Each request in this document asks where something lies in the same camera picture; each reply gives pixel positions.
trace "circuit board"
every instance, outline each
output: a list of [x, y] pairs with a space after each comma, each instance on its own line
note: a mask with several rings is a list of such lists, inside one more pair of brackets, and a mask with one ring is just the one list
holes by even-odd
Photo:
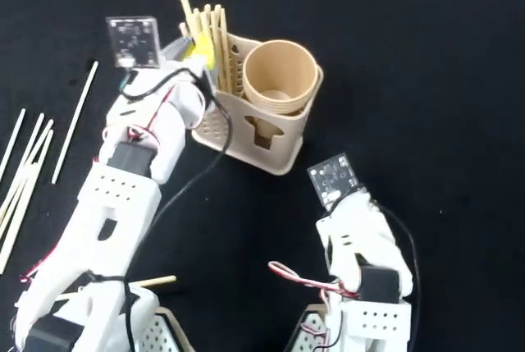
[[310, 167], [308, 175], [326, 209], [359, 183], [344, 153]]
[[154, 17], [109, 17], [106, 22], [117, 66], [160, 67], [160, 41]]

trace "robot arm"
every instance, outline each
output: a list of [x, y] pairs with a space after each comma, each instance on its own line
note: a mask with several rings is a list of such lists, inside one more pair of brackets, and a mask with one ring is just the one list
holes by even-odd
[[413, 278], [381, 207], [358, 183], [344, 154], [309, 168], [308, 174], [329, 214], [316, 225], [336, 281], [305, 280], [269, 263], [283, 277], [321, 289], [326, 305], [322, 327], [308, 330], [303, 323], [290, 351], [303, 350], [305, 342], [329, 352], [406, 352], [411, 306], [403, 298], [412, 293]]
[[[103, 146], [78, 195], [78, 204], [56, 248], [18, 302], [18, 350], [127, 351], [122, 281], [93, 282], [50, 314], [55, 299], [80, 275], [122, 278], [152, 224], [170, 177], [216, 92], [209, 39], [182, 42], [187, 55], [159, 68], [136, 69], [107, 114]], [[111, 230], [109, 235], [103, 231]], [[139, 334], [158, 306], [147, 290], [132, 290], [131, 328]]]

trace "stacked paper cup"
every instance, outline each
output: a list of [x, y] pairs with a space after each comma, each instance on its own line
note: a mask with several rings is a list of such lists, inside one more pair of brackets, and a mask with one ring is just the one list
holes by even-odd
[[306, 48], [288, 40], [272, 40], [246, 57], [244, 93], [266, 112], [290, 115], [312, 97], [318, 76], [317, 63]]

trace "black table surface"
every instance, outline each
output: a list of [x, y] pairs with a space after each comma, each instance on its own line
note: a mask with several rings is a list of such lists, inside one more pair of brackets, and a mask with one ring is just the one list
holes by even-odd
[[[159, 290], [197, 351], [282, 350], [315, 290], [267, 270], [280, 260], [327, 280], [315, 221], [322, 215], [306, 168], [346, 152], [376, 199], [418, 243], [422, 316], [415, 351], [515, 348], [525, 327], [525, 9], [523, 0], [191, 0], [221, 3], [230, 32], [293, 39], [326, 75], [286, 176], [234, 159], [164, 217], [132, 279], [176, 274]], [[121, 73], [105, 18], [158, 18], [177, 36], [177, 0], [0, 0], [1, 148], [21, 108], [28, 117], [2, 181], [9, 186], [34, 119], [55, 140], [0, 278], [0, 350], [23, 285], [19, 275], [56, 243], [101, 144]], [[56, 186], [51, 172], [89, 61], [98, 74]], [[165, 197], [215, 153], [188, 139]], [[399, 242], [407, 258], [409, 250]]]

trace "cup rim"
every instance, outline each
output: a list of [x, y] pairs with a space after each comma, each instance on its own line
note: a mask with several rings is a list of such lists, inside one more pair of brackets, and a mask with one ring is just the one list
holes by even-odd
[[[248, 76], [246, 75], [246, 62], [248, 61], [248, 59], [252, 56], [252, 54], [257, 51], [257, 49], [261, 48], [262, 46], [266, 45], [266, 44], [269, 44], [269, 43], [287, 43], [287, 44], [291, 44], [291, 45], [294, 45], [295, 47], [298, 47], [300, 49], [302, 49], [306, 55], [308, 55], [310, 61], [313, 63], [313, 66], [314, 66], [314, 69], [315, 69], [315, 73], [314, 73], [314, 80], [312, 81], [312, 84], [310, 85], [310, 87], [308, 88], [308, 90], [306, 90], [304, 93], [302, 93], [301, 95], [298, 95], [296, 96], [295, 98], [290, 98], [290, 99], [274, 99], [274, 98], [269, 98], [267, 96], [264, 96], [262, 95], [260, 92], [258, 92], [254, 87], [253, 85], [251, 85], [251, 83], [249, 82], [249, 79], [248, 79]], [[273, 39], [273, 40], [268, 40], [267, 42], [262, 42], [261, 44], [259, 44], [257, 47], [254, 47], [252, 48], [248, 55], [246, 56], [246, 58], [244, 59], [243, 61], [243, 81], [246, 80], [246, 82], [249, 84], [249, 85], [245, 85], [243, 84], [244, 86], [244, 91], [246, 93], [246, 96], [249, 97], [249, 94], [252, 94], [254, 96], [256, 96], [257, 98], [259, 98], [259, 100], [262, 100], [262, 101], [265, 101], [265, 102], [269, 102], [269, 103], [275, 103], [275, 104], [287, 104], [287, 103], [292, 103], [292, 102], [297, 102], [297, 101], [302, 101], [304, 100], [304, 98], [307, 98], [309, 95], [311, 95], [311, 93], [315, 90], [315, 86], [317, 84], [317, 81], [319, 80], [319, 70], [317, 68], [317, 61], [315, 60], [315, 58], [313, 57], [312, 53], [309, 52], [304, 46], [302, 46], [301, 44], [299, 43], [296, 43], [296, 42], [292, 42], [290, 40], [284, 40], [284, 39]]]

